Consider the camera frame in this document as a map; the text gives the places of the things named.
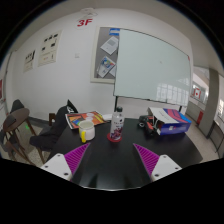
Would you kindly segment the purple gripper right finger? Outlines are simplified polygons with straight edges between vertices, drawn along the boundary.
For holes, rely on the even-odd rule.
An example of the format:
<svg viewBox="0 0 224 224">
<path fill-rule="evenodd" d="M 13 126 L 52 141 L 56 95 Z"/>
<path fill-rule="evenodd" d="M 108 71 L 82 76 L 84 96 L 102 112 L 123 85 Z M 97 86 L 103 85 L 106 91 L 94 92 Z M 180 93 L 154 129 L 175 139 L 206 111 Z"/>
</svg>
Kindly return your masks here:
<svg viewBox="0 0 224 224">
<path fill-rule="evenodd" d="M 181 170 L 181 167 L 168 155 L 159 156 L 138 144 L 134 144 L 134 147 L 137 150 L 144 168 L 152 181 L 157 181 Z"/>
</svg>

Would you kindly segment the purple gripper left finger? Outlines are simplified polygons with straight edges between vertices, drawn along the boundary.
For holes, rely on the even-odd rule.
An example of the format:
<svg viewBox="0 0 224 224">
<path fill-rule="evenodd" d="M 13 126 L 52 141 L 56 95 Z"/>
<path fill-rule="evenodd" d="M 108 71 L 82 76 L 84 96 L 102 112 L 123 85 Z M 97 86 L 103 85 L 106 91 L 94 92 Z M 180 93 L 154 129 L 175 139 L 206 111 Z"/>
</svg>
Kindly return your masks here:
<svg viewBox="0 0 224 224">
<path fill-rule="evenodd" d="M 51 174 L 70 181 L 89 147 L 89 143 L 81 145 L 65 155 L 57 153 L 41 168 Z"/>
</svg>

